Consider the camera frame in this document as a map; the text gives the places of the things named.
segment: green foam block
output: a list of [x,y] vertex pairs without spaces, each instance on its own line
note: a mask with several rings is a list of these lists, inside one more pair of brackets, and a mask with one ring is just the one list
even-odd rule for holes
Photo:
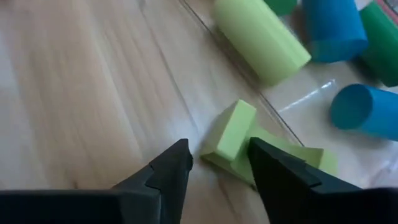
[[398,86],[398,26],[376,2],[366,6],[360,15],[369,40],[361,58],[385,86]]
[[254,177],[246,154],[251,137],[261,138],[326,173],[336,175],[337,172],[337,159],[331,152],[296,146],[270,134],[257,125],[256,109],[243,100],[238,100],[218,116],[208,136],[201,152],[202,158],[249,184],[254,185]]
[[297,0],[265,0],[265,2],[278,16],[291,13],[297,5]]
[[215,21],[266,85],[292,76],[311,59],[263,0],[217,0]]

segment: yellow-green rectangular block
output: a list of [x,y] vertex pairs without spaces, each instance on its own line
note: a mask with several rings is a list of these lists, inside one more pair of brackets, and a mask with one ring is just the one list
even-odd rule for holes
[[254,177],[247,156],[247,146],[251,137],[261,138],[305,160],[307,164],[315,168],[336,175],[337,159],[333,153],[318,148],[296,146],[270,134],[257,125],[256,109],[243,100],[238,100],[218,116],[209,137],[205,140],[201,156],[254,185]]

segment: laminate floor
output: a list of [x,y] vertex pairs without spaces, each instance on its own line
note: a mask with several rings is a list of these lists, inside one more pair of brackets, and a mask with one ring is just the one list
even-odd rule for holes
[[238,98],[297,140],[183,2],[3,0],[0,70],[0,188],[107,189],[189,138],[182,223],[266,223],[200,143]]
[[[237,68],[247,74],[246,77],[255,77],[247,63],[219,32],[211,13],[214,1],[182,0]],[[370,0],[355,2],[357,8],[362,9]],[[292,15],[282,20],[303,45],[308,43],[300,7],[296,7]],[[255,85],[256,80],[248,78],[248,82]],[[374,85],[398,93],[398,87],[386,88],[369,79],[351,62],[310,62],[280,84],[269,88],[259,86],[257,89],[302,144],[331,150],[338,156],[339,178],[364,188],[398,187],[398,142],[340,131],[330,123],[328,110],[332,99],[342,88],[352,83]]]

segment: transparent plastic sheet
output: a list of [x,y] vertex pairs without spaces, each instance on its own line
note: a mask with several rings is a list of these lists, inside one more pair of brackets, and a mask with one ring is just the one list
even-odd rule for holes
[[[364,188],[398,186],[397,142],[340,131],[329,122],[330,103],[342,88],[352,83],[375,84],[374,80],[362,74],[361,69],[347,62],[332,65],[309,63],[294,77],[272,88],[264,88],[259,85],[252,68],[218,30],[212,15],[214,0],[180,2],[207,30],[247,82],[259,89],[264,101],[269,103],[298,142],[307,147],[329,149],[337,154],[339,178]],[[368,2],[356,0],[357,8],[362,9]],[[296,31],[294,35],[306,43],[308,39],[301,17],[302,12],[298,7],[292,16],[281,19],[291,31]],[[378,87],[398,93],[398,88]]]

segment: wooden floor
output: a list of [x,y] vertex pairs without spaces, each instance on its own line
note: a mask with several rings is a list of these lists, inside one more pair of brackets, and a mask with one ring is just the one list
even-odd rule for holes
[[294,138],[185,2],[2,0],[0,69],[0,188],[107,189],[189,138],[182,223],[266,223],[200,143],[238,98]]

